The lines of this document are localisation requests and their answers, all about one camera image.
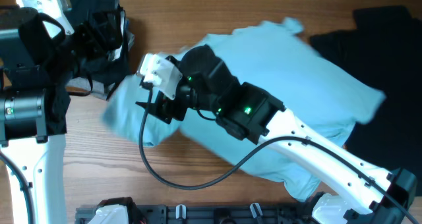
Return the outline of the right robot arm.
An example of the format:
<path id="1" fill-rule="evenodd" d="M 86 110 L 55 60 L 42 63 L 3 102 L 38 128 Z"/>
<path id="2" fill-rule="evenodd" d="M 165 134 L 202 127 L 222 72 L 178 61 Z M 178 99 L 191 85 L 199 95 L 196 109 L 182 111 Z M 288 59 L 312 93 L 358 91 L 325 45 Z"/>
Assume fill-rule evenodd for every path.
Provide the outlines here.
<path id="1" fill-rule="evenodd" d="M 240 83 L 212 49 L 199 46 L 182 59 L 146 54 L 138 69 L 149 92 L 145 115 L 170 123 L 188 109 L 212 120 L 255 150 L 271 148 L 326 183 L 332 193 L 307 202 L 303 216 L 316 223 L 401 223 L 410 219 L 416 177 L 368 163 L 315 132 L 272 94 Z"/>

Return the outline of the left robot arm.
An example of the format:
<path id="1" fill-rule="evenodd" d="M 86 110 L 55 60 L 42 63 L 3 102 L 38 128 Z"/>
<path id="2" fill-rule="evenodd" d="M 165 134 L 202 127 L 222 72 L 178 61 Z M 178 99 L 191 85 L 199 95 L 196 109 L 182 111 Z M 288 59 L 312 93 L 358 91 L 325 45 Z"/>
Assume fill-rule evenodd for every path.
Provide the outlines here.
<path id="1" fill-rule="evenodd" d="M 95 13 L 72 34 L 23 7 L 1 15 L 1 160 L 9 168 L 15 223 L 65 223 L 63 185 L 69 80 L 92 76 L 123 45 L 116 11 Z"/>

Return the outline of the light blue t-shirt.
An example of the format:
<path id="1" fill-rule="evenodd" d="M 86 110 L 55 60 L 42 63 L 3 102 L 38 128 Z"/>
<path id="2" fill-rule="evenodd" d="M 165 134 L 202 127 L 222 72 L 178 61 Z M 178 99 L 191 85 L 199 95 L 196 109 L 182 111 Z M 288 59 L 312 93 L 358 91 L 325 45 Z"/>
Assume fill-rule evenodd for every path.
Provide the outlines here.
<path id="1" fill-rule="evenodd" d="M 287 18 L 209 34 L 178 55 L 147 54 L 118 87 L 103 122 L 141 148 L 180 130 L 235 169 L 282 182 L 296 199 L 326 183 L 366 208 L 386 169 L 344 150 L 384 94 L 321 57 Z"/>

